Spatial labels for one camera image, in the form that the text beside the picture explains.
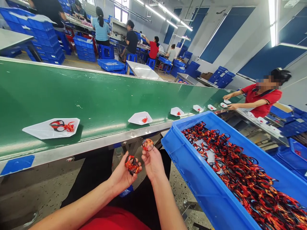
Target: hand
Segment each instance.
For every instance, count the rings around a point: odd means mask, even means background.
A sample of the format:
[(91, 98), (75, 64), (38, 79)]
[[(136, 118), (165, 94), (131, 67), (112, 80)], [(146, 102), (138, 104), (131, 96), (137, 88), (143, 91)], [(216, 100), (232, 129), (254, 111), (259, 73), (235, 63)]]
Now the hand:
[(230, 104), (230, 105), (228, 105), (229, 110), (236, 110), (239, 107), (240, 107), (240, 104)]
[(157, 179), (166, 177), (161, 153), (156, 147), (150, 151), (142, 151), (147, 176), (153, 184)]
[(227, 95), (223, 96), (223, 99), (224, 100), (229, 100), (231, 97), (232, 97), (231, 94), (227, 94)]
[[(128, 151), (126, 154), (122, 157), (121, 162), (116, 167), (108, 181), (111, 182), (113, 185), (113, 192), (114, 195), (119, 195), (122, 191), (127, 189), (135, 180), (137, 179), (138, 175), (135, 173), (133, 176), (131, 176), (130, 172), (128, 171), (128, 168), (126, 168), (125, 163), (126, 159), (128, 157)], [(140, 166), (139, 172), (142, 171), (141, 163), (139, 162), (138, 165)]]

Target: left hand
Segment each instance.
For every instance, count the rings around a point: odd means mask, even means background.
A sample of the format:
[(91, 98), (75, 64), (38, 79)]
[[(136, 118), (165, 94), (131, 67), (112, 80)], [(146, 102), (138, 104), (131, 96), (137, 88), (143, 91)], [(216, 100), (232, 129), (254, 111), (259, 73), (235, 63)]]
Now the left hand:
[[(128, 157), (128, 151), (126, 154), (122, 157), (121, 162), (119, 165), (116, 167), (108, 181), (111, 182), (112, 189), (114, 190), (114, 195), (117, 196), (124, 190), (126, 190), (135, 180), (137, 179), (138, 175), (133, 174), (131, 176), (130, 172), (128, 171), (128, 168), (126, 168), (125, 163), (126, 159)], [(139, 162), (138, 165), (140, 166), (139, 172), (142, 171), (141, 163)]]
[(230, 105), (228, 105), (228, 109), (229, 110), (236, 110), (237, 108), (239, 108), (240, 107), (240, 104), (230, 104)]

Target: red shirt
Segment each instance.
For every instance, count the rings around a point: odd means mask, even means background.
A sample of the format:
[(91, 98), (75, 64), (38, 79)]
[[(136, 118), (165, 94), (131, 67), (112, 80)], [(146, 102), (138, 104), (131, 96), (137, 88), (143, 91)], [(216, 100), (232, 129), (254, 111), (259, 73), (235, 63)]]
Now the red shirt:
[(80, 230), (150, 230), (132, 213), (106, 206), (90, 219)]
[(257, 95), (256, 93), (258, 90), (256, 88), (256, 84), (247, 86), (241, 89), (241, 91), (246, 94), (245, 103), (253, 103), (261, 99), (266, 101), (266, 104), (258, 106), (251, 111), (256, 118), (265, 117), (268, 115), (272, 105), (278, 102), (282, 95), (282, 92), (278, 89), (268, 90)]
[(149, 57), (151, 59), (156, 59), (158, 52), (159, 52), (159, 47), (157, 47), (157, 43), (150, 41)]

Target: red polo shirt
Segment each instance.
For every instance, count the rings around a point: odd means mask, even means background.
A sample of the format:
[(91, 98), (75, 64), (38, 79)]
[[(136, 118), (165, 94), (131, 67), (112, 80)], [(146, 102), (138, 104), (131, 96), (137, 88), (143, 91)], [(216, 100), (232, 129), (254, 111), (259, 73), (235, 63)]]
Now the red polo shirt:
[(159, 47), (157, 47), (157, 43), (150, 41), (149, 57), (151, 59), (156, 59), (158, 52), (159, 52)]
[(253, 103), (258, 100), (264, 99), (266, 104), (254, 108), (251, 113), (254, 114), (256, 118), (265, 117), (269, 114), (272, 105), (278, 102), (281, 98), (282, 92), (278, 89), (268, 90), (262, 94), (257, 95), (256, 84), (247, 86), (241, 89), (241, 92), (246, 94), (245, 103)]

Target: ponytail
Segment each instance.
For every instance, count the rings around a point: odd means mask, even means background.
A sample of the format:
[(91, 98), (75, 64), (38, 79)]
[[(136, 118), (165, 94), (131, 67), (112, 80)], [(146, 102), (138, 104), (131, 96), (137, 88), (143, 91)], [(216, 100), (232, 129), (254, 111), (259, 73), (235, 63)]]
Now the ponytail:
[(99, 25), (101, 27), (103, 27), (105, 21), (103, 20), (103, 11), (99, 6), (96, 7), (96, 14), (97, 14), (97, 17), (98, 17), (97, 21), (98, 21)]

